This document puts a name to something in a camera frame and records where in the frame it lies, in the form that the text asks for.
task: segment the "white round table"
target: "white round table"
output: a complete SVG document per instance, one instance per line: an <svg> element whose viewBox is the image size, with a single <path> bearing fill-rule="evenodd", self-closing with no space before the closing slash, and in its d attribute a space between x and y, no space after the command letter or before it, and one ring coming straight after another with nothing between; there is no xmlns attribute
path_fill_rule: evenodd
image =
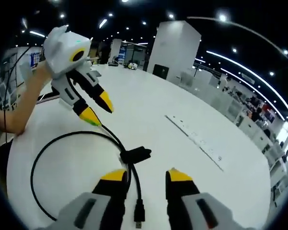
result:
<svg viewBox="0 0 288 230"><path fill-rule="evenodd" d="M244 227L264 225L270 204L267 160L233 123L189 92L147 72L97 66L101 86L109 93L114 113L95 104L76 89L130 150L145 146L151 158L136 164L146 210L144 230L168 230L165 173L175 167L188 174L201 192L209 192L230 208ZM175 115L208 139L227 159L222 172L165 115ZM30 189L30 171L39 151L52 139L79 130L99 130L80 120L59 99L37 105L23 135L14 139L7 168L10 203L29 229L50 220L37 206ZM43 207L57 217L59 210L82 192L91 192L101 176L122 168L119 150L108 140L77 135L59 140L41 156L34 187ZM136 201L134 178L125 201L121 229L133 230Z"/></svg>

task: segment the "ceiling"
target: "ceiling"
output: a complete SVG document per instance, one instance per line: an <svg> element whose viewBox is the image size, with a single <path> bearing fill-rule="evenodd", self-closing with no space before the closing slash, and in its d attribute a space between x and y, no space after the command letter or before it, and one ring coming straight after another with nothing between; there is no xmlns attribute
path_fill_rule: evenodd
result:
<svg viewBox="0 0 288 230"><path fill-rule="evenodd" d="M133 42L148 42L148 49L152 49L157 27L160 22L169 21L169 13L175 20L186 20L201 35L202 41L197 52L197 58L205 60L205 64L222 72L220 67L238 75L245 73L255 80L255 86L260 85L262 92L270 101L276 100L275 106L280 111L286 108L275 94L262 82L242 68L206 53L207 50L226 56L250 68L268 81L286 99L288 103L288 55L285 57L272 45L258 36L241 28L206 20L188 20L188 16L218 17L225 14L230 21L249 27L267 37L281 49L288 50L288 4L269 5L249 0L241 7L224 7L229 1L206 0L204 3L190 0L48 0L36 6L36 11L26 16L28 29L20 25L17 37L11 42L25 46L40 46L43 38L29 34L36 31L48 34L55 26L69 25L69 30L86 37L93 37L94 41L111 41L121 38ZM107 19L106 24L99 29L99 24Z"/></svg>

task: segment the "desk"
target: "desk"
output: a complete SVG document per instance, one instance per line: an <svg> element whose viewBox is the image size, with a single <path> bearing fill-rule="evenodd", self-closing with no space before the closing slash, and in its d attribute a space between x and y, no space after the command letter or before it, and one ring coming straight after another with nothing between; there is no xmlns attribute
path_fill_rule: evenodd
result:
<svg viewBox="0 0 288 230"><path fill-rule="evenodd" d="M136 165L146 210L144 230L168 230L165 199L166 170L191 176L201 192L209 192L233 211L244 227L264 225L270 204L270 175L265 156L233 123L214 108L178 86L147 72L98 66L101 86L115 111L109 114L76 89L126 149L145 146L151 158ZM224 172L191 142L165 115L183 119L227 159ZM38 208L30 189L30 171L39 151L53 138L79 130L99 130L53 100L37 105L23 135L14 139L7 168L10 203L29 227L52 221ZM34 175L36 195L53 216L84 191L92 191L100 177L121 168L119 151L96 136L73 136L45 151ZM123 230L135 229L134 178L125 202Z"/></svg>

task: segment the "cable clip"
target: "cable clip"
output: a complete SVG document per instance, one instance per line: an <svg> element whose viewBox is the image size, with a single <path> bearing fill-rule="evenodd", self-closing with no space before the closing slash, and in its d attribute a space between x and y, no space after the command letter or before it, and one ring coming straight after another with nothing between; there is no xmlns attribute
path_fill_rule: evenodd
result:
<svg viewBox="0 0 288 230"><path fill-rule="evenodd" d="M136 164L150 158L150 149L145 149L143 146L129 151L123 151L120 153L120 158L125 164Z"/></svg>

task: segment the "human arm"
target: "human arm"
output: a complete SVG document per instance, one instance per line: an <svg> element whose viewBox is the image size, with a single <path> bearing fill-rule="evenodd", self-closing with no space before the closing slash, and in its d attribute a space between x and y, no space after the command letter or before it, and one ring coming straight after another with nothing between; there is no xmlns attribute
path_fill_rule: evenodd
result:
<svg viewBox="0 0 288 230"><path fill-rule="evenodd" d="M44 83L51 77L45 63L40 62L31 78L26 84L20 102L14 111L5 112L6 130L4 125L4 112L0 110L0 130L20 135L23 133L30 115L36 105L37 98L43 89Z"/></svg>

